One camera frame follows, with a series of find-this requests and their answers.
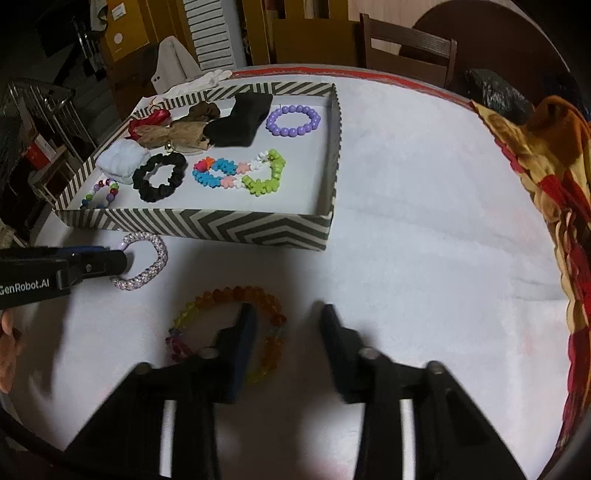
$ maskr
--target beige scrunchie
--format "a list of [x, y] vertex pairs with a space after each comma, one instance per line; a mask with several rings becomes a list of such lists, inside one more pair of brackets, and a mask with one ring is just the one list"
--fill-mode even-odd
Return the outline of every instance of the beige scrunchie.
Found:
[[209, 139], [203, 135], [205, 122], [178, 122], [170, 127], [140, 125], [135, 129], [138, 143], [144, 148], [163, 147], [171, 142], [173, 147], [199, 148], [207, 150]]

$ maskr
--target bracelet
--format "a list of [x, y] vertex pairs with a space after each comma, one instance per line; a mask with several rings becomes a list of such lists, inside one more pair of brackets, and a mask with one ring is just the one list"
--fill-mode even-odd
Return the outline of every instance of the bracelet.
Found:
[[[247, 171], [260, 170], [263, 163], [269, 163], [271, 166], [271, 178], [268, 180], [253, 180], [246, 175]], [[195, 181], [204, 187], [224, 187], [229, 188], [246, 188], [252, 195], [259, 197], [266, 193], [273, 193], [279, 189], [281, 172], [285, 167], [285, 160], [277, 150], [271, 149], [266, 152], [260, 152], [256, 160], [248, 163], [240, 162], [236, 165], [233, 161], [220, 158], [214, 160], [211, 157], [206, 157], [193, 166], [193, 177]], [[220, 170], [226, 174], [225, 177], [215, 177], [209, 170]]]
[[[152, 187], [146, 174], [153, 171], [156, 165], [174, 165], [173, 172], [168, 178], [168, 185], [162, 184], [158, 188]], [[157, 202], [158, 200], [170, 197], [179, 185], [183, 182], [184, 170], [187, 168], [187, 160], [180, 153], [171, 153], [168, 155], [154, 155], [150, 157], [146, 165], [138, 168], [131, 179], [134, 181], [134, 189], [139, 191], [139, 197], [145, 202]]]
[[275, 370], [281, 358], [284, 343], [280, 336], [281, 328], [287, 319], [281, 313], [281, 303], [277, 298], [273, 295], [266, 294], [259, 287], [226, 287], [223, 290], [215, 289], [213, 292], [207, 291], [201, 297], [197, 296], [194, 301], [187, 303], [184, 310], [181, 310], [179, 315], [174, 319], [173, 328], [168, 331], [170, 335], [165, 340], [170, 349], [170, 358], [172, 361], [179, 363], [193, 354], [193, 351], [183, 342], [183, 334], [191, 321], [197, 317], [199, 311], [217, 304], [234, 301], [251, 303], [271, 319], [271, 331], [265, 338], [259, 367], [255, 372], [249, 374], [249, 382], [260, 382], [260, 380]]
[[[310, 123], [301, 125], [297, 128], [279, 128], [277, 126], [277, 119], [285, 113], [304, 113], [310, 118]], [[297, 137], [298, 135], [306, 135], [306, 133], [316, 130], [320, 125], [320, 115], [309, 106], [290, 105], [283, 108], [277, 108], [271, 112], [267, 117], [267, 130], [273, 134], [274, 137]]]
[[[117, 197], [117, 194], [119, 193], [119, 185], [115, 182], [115, 179], [106, 179], [105, 181], [99, 180], [99, 182], [96, 183], [94, 187], [92, 187], [92, 191], [82, 199], [82, 205], [80, 205], [80, 210], [86, 210], [92, 199], [95, 197], [95, 193], [98, 192], [105, 185], [111, 187], [106, 197], [107, 207], [111, 203], [113, 203], [115, 201], [115, 197]], [[102, 203], [99, 203], [96, 207], [105, 208], [105, 206]]]
[[281, 180], [281, 172], [285, 167], [285, 160], [277, 150], [271, 149], [267, 155], [267, 159], [271, 162], [271, 178], [261, 181], [260, 179], [253, 180], [248, 175], [242, 177], [242, 183], [251, 192], [251, 195], [264, 195], [266, 193], [276, 192], [279, 189], [279, 182]]
[[154, 235], [153, 233], [130, 233], [123, 237], [122, 242], [119, 244], [119, 250], [125, 251], [130, 244], [142, 240], [152, 243], [158, 254], [158, 259], [142, 273], [129, 280], [124, 280], [123, 278], [115, 276], [111, 277], [113, 285], [121, 290], [137, 290], [138, 288], [143, 287], [146, 283], [154, 279], [154, 277], [166, 266], [166, 262], [168, 261], [166, 245], [164, 245], [164, 242], [158, 235]]

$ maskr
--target orange patterned cloth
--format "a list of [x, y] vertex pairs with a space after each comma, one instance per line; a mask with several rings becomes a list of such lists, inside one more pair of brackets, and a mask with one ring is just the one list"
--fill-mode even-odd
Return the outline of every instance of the orange patterned cloth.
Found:
[[591, 127], [573, 105], [557, 96], [544, 99], [520, 127], [482, 105], [473, 106], [544, 216], [569, 299], [569, 394], [550, 466], [591, 403]]

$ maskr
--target striped tray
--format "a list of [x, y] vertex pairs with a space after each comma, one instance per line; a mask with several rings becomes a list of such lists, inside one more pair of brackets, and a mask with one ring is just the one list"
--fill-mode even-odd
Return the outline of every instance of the striped tray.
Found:
[[[316, 215], [289, 213], [242, 212], [238, 210], [200, 209], [126, 209], [107, 208], [68, 210], [68, 205], [95, 169], [95, 159], [123, 135], [131, 118], [144, 118], [155, 110], [173, 109], [234, 97], [239, 92], [266, 92], [273, 95], [322, 96], [330, 99], [333, 119], [329, 131], [329, 158], [326, 178], [332, 182], [331, 200], [326, 211]], [[243, 83], [166, 99], [161, 103], [135, 111], [82, 165], [57, 200], [56, 215], [72, 227], [152, 232], [160, 235], [183, 236], [207, 240], [239, 242], [324, 250], [328, 242], [336, 198], [336, 178], [339, 168], [342, 122], [337, 91], [334, 84], [314, 82]]]

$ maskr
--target brown scrunchie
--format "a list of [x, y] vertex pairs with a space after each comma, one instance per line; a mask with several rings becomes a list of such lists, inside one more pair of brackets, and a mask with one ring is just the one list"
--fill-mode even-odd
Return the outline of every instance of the brown scrunchie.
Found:
[[138, 143], [144, 148], [158, 148], [171, 142], [173, 147], [199, 148], [207, 150], [209, 139], [203, 135], [205, 122], [179, 122], [170, 127], [140, 125], [135, 132]]
[[188, 115], [175, 120], [171, 123], [171, 125], [179, 122], [209, 122], [219, 118], [220, 114], [220, 109], [215, 103], [207, 103], [202, 100], [197, 105], [193, 105], [189, 109]]

